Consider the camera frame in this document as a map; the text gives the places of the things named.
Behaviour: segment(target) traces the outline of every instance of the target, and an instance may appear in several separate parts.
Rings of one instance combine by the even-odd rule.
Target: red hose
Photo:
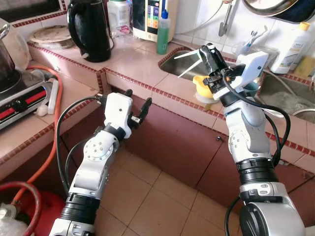
[[[39,194],[38,190],[32,184],[29,184],[26,182],[21,182],[21,181],[13,181],[13,182],[9,182],[9,183],[5,183],[5,184],[0,185],[0,192],[3,190],[6,190],[8,188],[26,188],[32,193],[32,195],[35,198],[35,211],[34,211],[33,218],[30,222],[30,225],[28,226],[28,228],[26,229],[26,231],[23,234],[23,236],[30,236],[38,224],[40,213],[41,213],[40,194]]]

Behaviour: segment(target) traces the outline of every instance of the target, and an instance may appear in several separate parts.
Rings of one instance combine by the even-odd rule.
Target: red gas cylinder
[[[42,201],[42,211],[34,233],[36,236],[48,236],[55,219],[60,217],[61,211],[64,207],[64,201],[61,197],[54,193],[40,192],[40,195]],[[32,218],[34,209],[34,197],[29,192],[23,194],[21,198],[21,211]]]

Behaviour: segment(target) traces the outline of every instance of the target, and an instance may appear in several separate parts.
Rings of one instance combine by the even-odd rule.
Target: black cable
[[[64,118],[64,116],[74,107],[76,106],[77,104],[81,103],[81,102],[84,102],[84,101],[87,101],[87,100],[99,100],[98,97],[96,96],[93,96],[93,97],[85,97],[85,98],[82,98],[78,101],[75,101],[74,103],[72,103],[70,106],[68,106],[64,112],[60,115],[59,117],[59,120],[58,120],[58,123],[57,123],[57,127],[56,127],[56,153],[57,153],[57,163],[58,163],[58,170],[59,170],[59,174],[60,174],[60,178],[61,178],[61,181],[62,181],[62,184],[63,184],[63,188],[64,190],[66,191],[66,193],[69,191],[69,188],[68,188],[68,185],[67,185],[67,182],[66,182],[66,178],[65,178],[65,174],[64,174],[64,170],[63,170],[63,164],[62,164],[62,161],[61,161],[61,154],[60,154],[60,125],[61,125],[61,122]]]
[[[271,124],[272,129],[274,130],[274,133],[276,136],[277,150],[276,150],[273,158],[278,158],[278,155],[281,156],[281,144],[280,144],[280,138],[279,138],[278,130],[277,130],[275,123],[272,121],[272,119],[269,116],[267,116],[266,114],[265,114],[265,116],[266,116],[266,119]]]
[[[230,236],[230,231],[228,229],[228,219],[230,217],[230,213],[232,209],[235,207],[237,202],[240,200],[240,197],[238,196],[236,199],[233,200],[231,205],[228,207],[226,213],[225,213],[225,219],[224,219],[224,231],[225,231],[225,236]]]
[[[67,146],[67,144],[65,143],[65,140],[63,139],[63,137],[62,137],[62,136],[60,136],[60,140],[61,140],[61,142],[63,143],[63,145],[64,145],[65,149],[67,150],[67,152],[68,152],[68,154],[69,154],[70,149],[68,148],[68,146]],[[74,166],[75,166],[76,168],[78,168],[78,165],[77,165],[77,163],[75,162],[75,160],[73,159],[73,157],[72,157],[72,156],[71,156],[71,160],[72,160],[72,162],[73,162]]]
[[[65,173],[65,180],[67,182],[68,188],[70,188],[70,180],[69,180],[69,164],[70,160],[73,160],[73,154],[77,150],[78,147],[81,145],[84,145],[89,139],[82,140],[78,142],[74,147],[70,150],[68,157],[65,161],[65,166],[64,166],[64,173]]]
[[[286,127],[285,127],[285,132],[284,132],[284,136],[283,136],[283,140],[282,140],[282,143],[280,145],[281,148],[283,148],[283,146],[285,145],[285,142],[289,136],[289,133],[290,133],[290,129],[291,129],[291,120],[290,120],[290,117],[289,115],[284,111],[282,110],[281,108],[279,107],[275,107],[275,106],[270,106],[270,105],[265,105],[265,104],[259,104],[257,102],[254,102],[252,100],[249,100],[248,98],[245,98],[243,97],[242,95],[240,95],[235,89],[233,89],[231,87],[231,85],[228,83],[228,81],[226,80],[226,76],[224,75],[224,72],[222,73],[223,77],[223,82],[225,84],[225,86],[230,90],[230,92],[232,94],[234,94],[237,98],[243,100],[244,102],[246,103],[249,103],[253,106],[256,106],[256,107],[259,107],[259,108],[263,108],[263,109],[269,109],[269,110],[273,110],[273,111],[276,111],[276,112],[279,112],[281,113],[284,118],[285,118],[285,121],[286,121]],[[273,159],[273,164],[274,164],[274,167],[276,167],[278,165],[280,161],[280,156],[276,156],[276,158]]]

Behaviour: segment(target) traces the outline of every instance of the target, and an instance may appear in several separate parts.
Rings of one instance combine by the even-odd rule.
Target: gas stove
[[[0,129],[36,110],[48,95],[46,87],[43,79],[14,70],[9,85],[0,87]]]

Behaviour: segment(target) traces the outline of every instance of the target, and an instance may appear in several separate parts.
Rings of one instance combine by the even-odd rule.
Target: green dish soap bottle
[[[168,18],[166,9],[162,11],[162,17],[158,20],[157,30],[157,54],[164,55],[167,53],[167,43],[171,20]]]

